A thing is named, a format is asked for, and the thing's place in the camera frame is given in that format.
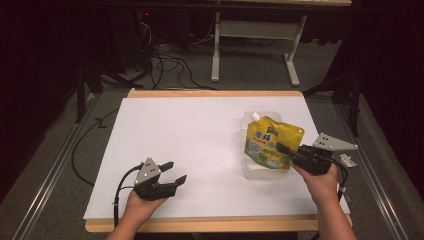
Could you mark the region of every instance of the black cable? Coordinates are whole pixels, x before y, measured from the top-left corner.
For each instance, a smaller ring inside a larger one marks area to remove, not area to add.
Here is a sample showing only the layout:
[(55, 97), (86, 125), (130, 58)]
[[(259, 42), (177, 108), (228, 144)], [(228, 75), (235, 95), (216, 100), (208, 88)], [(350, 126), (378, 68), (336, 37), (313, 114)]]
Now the black cable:
[(118, 188), (116, 189), (115, 200), (113, 202), (113, 221), (114, 221), (115, 227), (119, 223), (119, 192), (124, 188), (128, 188), (128, 187), (122, 187), (122, 184), (124, 183), (128, 175), (130, 175), (134, 171), (140, 170), (143, 167), (143, 165), (144, 163), (141, 163), (140, 165), (131, 168), (127, 173), (125, 173), (125, 175), (121, 179), (121, 182), (118, 185)]
[(87, 136), (87, 134), (95, 127), (97, 126), (99, 123), (101, 123), (104, 119), (106, 119), (107, 117), (109, 117), (110, 115), (112, 115), (113, 113), (115, 113), (116, 111), (118, 111), (118, 109), (113, 110), (112, 112), (106, 114), (106, 116), (102, 117), (102, 118), (96, 118), (96, 123), (93, 124), (77, 141), (77, 143), (75, 144), (73, 150), (72, 150), (72, 155), (71, 155), (71, 163), (72, 163), (72, 170), (74, 171), (75, 175), (77, 175), (77, 177), (79, 179), (81, 179), (83, 182), (87, 183), (88, 185), (94, 186), (94, 183), (88, 181), (87, 179), (85, 179), (83, 176), (81, 176), (81, 174), (78, 173), (78, 170), (75, 166), (75, 152), (77, 150), (78, 145), (81, 143), (81, 141), (84, 139), (85, 136)]

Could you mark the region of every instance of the white board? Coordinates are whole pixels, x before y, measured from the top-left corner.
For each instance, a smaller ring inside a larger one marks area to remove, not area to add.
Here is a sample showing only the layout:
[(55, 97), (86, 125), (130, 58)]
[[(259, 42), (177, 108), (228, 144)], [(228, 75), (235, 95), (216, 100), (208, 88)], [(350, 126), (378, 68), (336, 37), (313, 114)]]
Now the white board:
[[(112, 219), (121, 178), (148, 157), (158, 165), (174, 162), (161, 183), (187, 174), (176, 196), (152, 218), (316, 214), (294, 169), (281, 180), (243, 176), (240, 121), (248, 111), (280, 113), (283, 122), (305, 129), (302, 144), (310, 145), (318, 136), (306, 102), (298, 96), (123, 99), (84, 219)], [(136, 174), (123, 186), (133, 186)], [(129, 191), (120, 193), (120, 215)], [(344, 198), (341, 205), (349, 213)]]

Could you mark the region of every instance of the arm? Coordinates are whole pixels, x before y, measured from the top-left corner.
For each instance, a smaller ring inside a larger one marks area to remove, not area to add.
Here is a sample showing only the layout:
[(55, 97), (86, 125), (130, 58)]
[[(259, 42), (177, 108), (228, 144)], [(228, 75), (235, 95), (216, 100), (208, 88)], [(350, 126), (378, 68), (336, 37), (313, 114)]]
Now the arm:
[(337, 167), (332, 164), (325, 175), (313, 176), (293, 164), (303, 177), (318, 209), (320, 239), (357, 239), (337, 197)]
[(167, 198), (146, 201), (140, 199), (134, 190), (131, 191), (121, 221), (106, 239), (132, 240), (140, 226), (150, 219), (153, 212), (164, 203), (166, 199)]

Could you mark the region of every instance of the wooden table edge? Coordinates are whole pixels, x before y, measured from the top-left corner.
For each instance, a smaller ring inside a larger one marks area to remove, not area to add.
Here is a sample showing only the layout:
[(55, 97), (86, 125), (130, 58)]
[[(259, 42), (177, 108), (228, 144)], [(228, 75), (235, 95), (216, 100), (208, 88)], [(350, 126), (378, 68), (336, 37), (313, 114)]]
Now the wooden table edge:
[[(352, 220), (346, 214), (350, 225)], [(113, 219), (86, 220), (88, 232), (111, 232)], [(204, 217), (150, 219), (139, 232), (183, 233), (183, 232), (298, 232), (317, 231), (317, 215), (266, 216), (266, 217)]]
[(213, 90), (130, 90), (127, 98), (154, 98), (154, 97), (303, 97), (299, 91), (213, 91)]

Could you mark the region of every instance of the white desk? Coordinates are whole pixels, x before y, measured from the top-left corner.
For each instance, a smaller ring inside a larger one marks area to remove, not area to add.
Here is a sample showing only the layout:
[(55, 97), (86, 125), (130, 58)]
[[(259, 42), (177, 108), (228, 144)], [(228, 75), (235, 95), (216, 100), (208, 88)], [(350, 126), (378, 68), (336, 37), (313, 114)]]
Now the white desk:
[[(291, 169), (278, 181), (244, 178), (239, 123), (246, 111), (279, 112), (283, 121), (305, 129), (304, 144), (318, 136), (300, 92), (130, 92), (123, 99), (84, 216), (87, 230), (113, 229), (116, 187), (147, 157), (157, 164), (175, 162), (160, 182), (185, 174), (187, 181), (140, 231), (317, 230), (315, 205), (296, 171)], [(123, 186), (132, 186), (136, 174)], [(121, 191), (120, 214), (127, 195)], [(344, 199), (341, 204), (349, 218)]]
[[(218, 0), (221, 2), (250, 2), (250, 3), (273, 3), (273, 4), (300, 4), (300, 5), (321, 5), (321, 6), (350, 6), (351, 0)], [(293, 59), (302, 36), (306, 23), (306, 15), (300, 16), (297, 22), (293, 23), (272, 23), (253, 21), (221, 20), (219, 12), (215, 14), (215, 46), (212, 58), (212, 82), (219, 81), (220, 50), (219, 41), (221, 36), (226, 37), (247, 37), (265, 39), (286, 39), (291, 41), (291, 49), (288, 53), (283, 53), (284, 62), (289, 73), (292, 86), (300, 85), (294, 67)]]

